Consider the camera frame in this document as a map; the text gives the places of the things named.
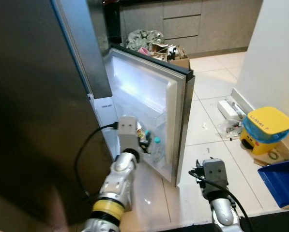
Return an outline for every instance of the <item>blue container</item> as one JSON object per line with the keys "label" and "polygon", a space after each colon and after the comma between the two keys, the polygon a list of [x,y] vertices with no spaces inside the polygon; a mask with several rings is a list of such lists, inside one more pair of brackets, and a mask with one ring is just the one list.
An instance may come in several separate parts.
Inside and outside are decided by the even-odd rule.
{"label": "blue container", "polygon": [[289,205],[289,161],[262,167],[258,172],[278,206]]}
{"label": "blue container", "polygon": [[261,131],[248,117],[243,120],[243,125],[246,131],[258,142],[263,144],[273,144],[284,139],[288,134],[289,130],[277,133],[277,134],[266,134]]}

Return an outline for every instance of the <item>bottle cap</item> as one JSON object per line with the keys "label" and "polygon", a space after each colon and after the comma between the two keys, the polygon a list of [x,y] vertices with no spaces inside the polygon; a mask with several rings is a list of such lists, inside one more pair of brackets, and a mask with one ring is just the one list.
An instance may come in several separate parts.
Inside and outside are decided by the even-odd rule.
{"label": "bottle cap", "polygon": [[154,142],[155,142],[156,144],[160,143],[160,138],[159,138],[159,137],[155,137],[155,138],[154,138]]}

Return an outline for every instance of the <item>refrigerator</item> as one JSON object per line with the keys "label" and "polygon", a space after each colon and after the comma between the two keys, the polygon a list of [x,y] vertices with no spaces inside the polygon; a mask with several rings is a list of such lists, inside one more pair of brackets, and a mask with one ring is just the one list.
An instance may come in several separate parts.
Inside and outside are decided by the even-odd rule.
{"label": "refrigerator", "polygon": [[[110,44],[98,0],[53,0],[53,5],[99,125],[111,124],[121,116],[135,116],[153,139],[160,138],[164,154],[155,162],[144,153],[142,161],[176,186],[195,81],[193,71]],[[115,159],[120,154],[117,131],[105,129],[103,136]]]}
{"label": "refrigerator", "polygon": [[[175,187],[194,81],[192,70],[110,44],[98,0],[0,1],[0,196],[55,228],[84,220],[76,153],[121,116],[161,138],[163,161],[142,162]],[[116,130],[86,147],[79,172],[93,196],[119,154]],[[16,218],[0,216],[2,229]]]}

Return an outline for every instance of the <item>yellow ring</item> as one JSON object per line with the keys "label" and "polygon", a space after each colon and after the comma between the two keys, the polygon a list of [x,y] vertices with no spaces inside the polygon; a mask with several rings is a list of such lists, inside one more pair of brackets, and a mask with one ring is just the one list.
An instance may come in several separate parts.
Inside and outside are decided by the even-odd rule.
{"label": "yellow ring", "polygon": [[124,213],[124,207],[111,200],[98,200],[93,205],[92,211],[102,211],[108,213],[120,221]]}

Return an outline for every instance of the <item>black cable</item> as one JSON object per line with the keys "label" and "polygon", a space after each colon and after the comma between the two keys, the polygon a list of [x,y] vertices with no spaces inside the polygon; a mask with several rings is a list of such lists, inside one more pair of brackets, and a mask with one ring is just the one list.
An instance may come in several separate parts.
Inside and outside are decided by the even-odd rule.
{"label": "black cable", "polygon": [[83,143],[83,145],[81,146],[81,148],[79,149],[77,155],[76,155],[76,159],[74,161],[74,164],[73,164],[73,169],[74,169],[74,172],[75,172],[75,175],[76,175],[76,181],[78,183],[78,185],[80,186],[80,188],[82,189],[82,191],[85,193],[85,195],[87,196],[88,198],[88,201],[90,202],[90,204],[92,205],[92,201],[91,201],[91,195],[90,193],[84,188],[84,185],[81,181],[81,178],[80,178],[80,175],[78,173],[78,161],[82,155],[82,152],[84,150],[84,148],[86,147],[87,143],[90,141],[90,139],[98,132],[98,131],[101,131],[102,129],[104,128],[108,128],[108,127],[113,127],[114,129],[117,129],[118,128],[118,122],[115,122],[115,123],[112,123],[112,124],[109,124],[109,125],[106,125],[106,126],[103,126],[103,127],[99,127],[97,128],[95,131],[93,131],[85,140],[85,142]]}
{"label": "black cable", "polygon": [[214,183],[214,182],[212,182],[210,180],[207,180],[206,178],[198,176],[197,174],[193,173],[192,170],[190,170],[188,172],[188,174],[190,174],[191,176],[193,176],[193,177],[195,177],[195,178],[197,178],[199,180],[202,180],[202,181],[206,182],[209,185],[212,185],[212,186],[222,190],[223,192],[226,192],[229,196],[231,196],[233,198],[233,200],[238,204],[239,208],[241,209],[241,211],[242,211],[242,213],[243,213],[243,215],[244,215],[244,217],[245,217],[245,219],[247,221],[247,224],[249,225],[250,232],[253,232],[252,223],[251,223],[249,217],[247,216],[243,206],[241,205],[239,200],[228,189],[223,188],[222,186],[220,186],[220,185],[218,185],[218,184],[216,184],[216,183]]}

